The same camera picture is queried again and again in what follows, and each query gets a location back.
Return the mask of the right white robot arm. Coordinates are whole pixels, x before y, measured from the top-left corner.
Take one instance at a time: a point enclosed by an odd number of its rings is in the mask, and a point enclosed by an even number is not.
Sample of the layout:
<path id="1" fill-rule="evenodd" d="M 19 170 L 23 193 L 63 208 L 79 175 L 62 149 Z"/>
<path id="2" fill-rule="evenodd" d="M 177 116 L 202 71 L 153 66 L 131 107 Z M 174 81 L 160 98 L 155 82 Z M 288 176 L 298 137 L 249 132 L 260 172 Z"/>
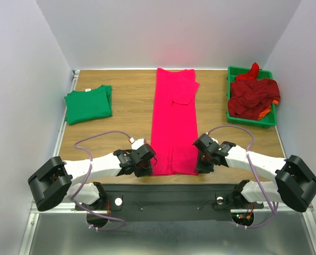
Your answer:
<path id="1" fill-rule="evenodd" d="M 217 140 L 204 133 L 196 139 L 198 173 L 210 173 L 215 166 L 239 168 L 257 176 L 262 181 L 242 181 L 232 194 L 238 207 L 250 202 L 270 201 L 284 203 L 294 211 L 303 213 L 316 195 L 316 176 L 301 157 L 270 157 L 248 151 L 232 142 Z"/>

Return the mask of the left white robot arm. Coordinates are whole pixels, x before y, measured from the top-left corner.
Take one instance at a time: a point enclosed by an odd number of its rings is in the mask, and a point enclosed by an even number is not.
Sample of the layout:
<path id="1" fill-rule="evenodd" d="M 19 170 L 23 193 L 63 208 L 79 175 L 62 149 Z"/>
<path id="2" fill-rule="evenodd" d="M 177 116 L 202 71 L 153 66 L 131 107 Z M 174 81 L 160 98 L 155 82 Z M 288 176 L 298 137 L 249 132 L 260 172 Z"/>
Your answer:
<path id="1" fill-rule="evenodd" d="M 137 177 L 151 175 L 151 160 L 156 153 L 143 140 L 138 140 L 138 143 L 129 150 L 116 150 L 92 160 L 50 158 L 28 178 L 38 211 L 47 211 L 61 202 L 68 202 L 74 194 L 74 200 L 93 209 L 101 209 L 106 203 L 106 196 L 101 193 L 99 185 L 86 184 L 85 180 L 131 174 Z"/>

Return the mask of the pink t shirt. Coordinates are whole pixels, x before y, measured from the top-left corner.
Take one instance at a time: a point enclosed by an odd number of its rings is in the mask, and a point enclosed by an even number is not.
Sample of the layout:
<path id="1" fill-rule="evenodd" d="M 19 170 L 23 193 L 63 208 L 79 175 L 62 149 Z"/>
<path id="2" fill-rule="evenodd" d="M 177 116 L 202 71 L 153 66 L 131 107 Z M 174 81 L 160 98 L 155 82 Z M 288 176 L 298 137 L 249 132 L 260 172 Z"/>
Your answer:
<path id="1" fill-rule="evenodd" d="M 195 70 L 157 69 L 151 146 L 157 162 L 154 176 L 196 175 L 198 138 L 195 96 L 199 88 Z"/>

